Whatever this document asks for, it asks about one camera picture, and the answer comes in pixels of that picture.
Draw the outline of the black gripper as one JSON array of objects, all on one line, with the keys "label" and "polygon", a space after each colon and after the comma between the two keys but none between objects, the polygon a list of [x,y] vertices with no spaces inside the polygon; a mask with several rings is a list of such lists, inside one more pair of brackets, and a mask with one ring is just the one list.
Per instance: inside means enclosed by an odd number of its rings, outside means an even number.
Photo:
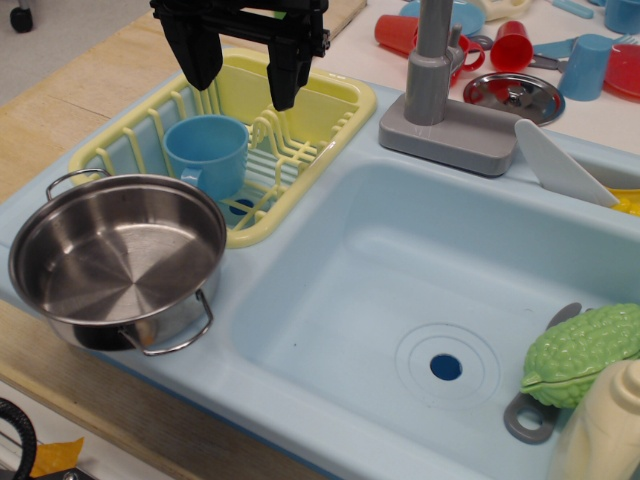
[{"label": "black gripper", "polygon": [[277,111],[295,104],[313,56],[330,45],[327,1],[152,1],[186,79],[206,90],[222,68],[222,35],[268,45],[267,78]]}]

